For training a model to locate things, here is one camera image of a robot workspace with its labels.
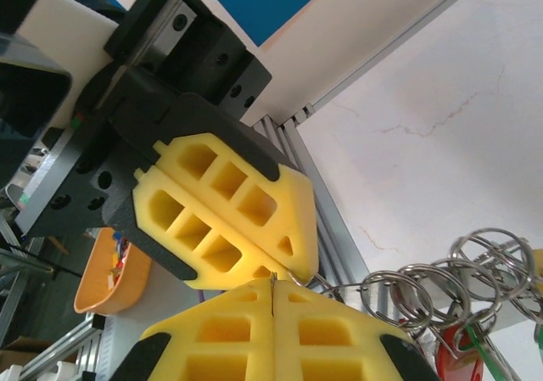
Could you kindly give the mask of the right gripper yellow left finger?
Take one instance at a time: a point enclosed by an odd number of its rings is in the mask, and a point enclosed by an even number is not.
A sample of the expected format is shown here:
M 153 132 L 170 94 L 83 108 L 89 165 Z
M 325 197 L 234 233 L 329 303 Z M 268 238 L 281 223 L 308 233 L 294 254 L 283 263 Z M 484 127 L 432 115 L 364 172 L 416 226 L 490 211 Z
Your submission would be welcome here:
M 256 279 L 149 327 L 111 380 L 272 380 L 272 291 Z

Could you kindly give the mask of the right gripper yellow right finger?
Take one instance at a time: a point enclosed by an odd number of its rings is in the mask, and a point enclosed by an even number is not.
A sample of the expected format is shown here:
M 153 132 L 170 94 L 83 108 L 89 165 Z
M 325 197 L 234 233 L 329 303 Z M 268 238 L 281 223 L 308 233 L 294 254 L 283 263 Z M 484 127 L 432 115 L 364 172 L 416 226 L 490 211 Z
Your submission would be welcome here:
M 287 281 L 273 285 L 276 380 L 437 380 L 401 329 Z

